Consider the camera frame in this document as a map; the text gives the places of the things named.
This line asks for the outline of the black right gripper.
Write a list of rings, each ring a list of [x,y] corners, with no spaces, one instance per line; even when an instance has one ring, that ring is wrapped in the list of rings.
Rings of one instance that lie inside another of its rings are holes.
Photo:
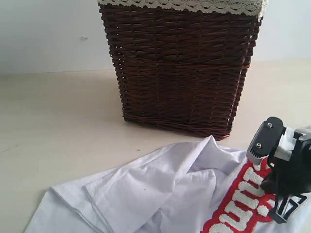
[[[311,142],[296,141],[293,150],[277,147],[270,173],[260,187],[275,194],[275,203],[268,216],[276,223],[287,223],[289,217],[307,200],[311,191]]]

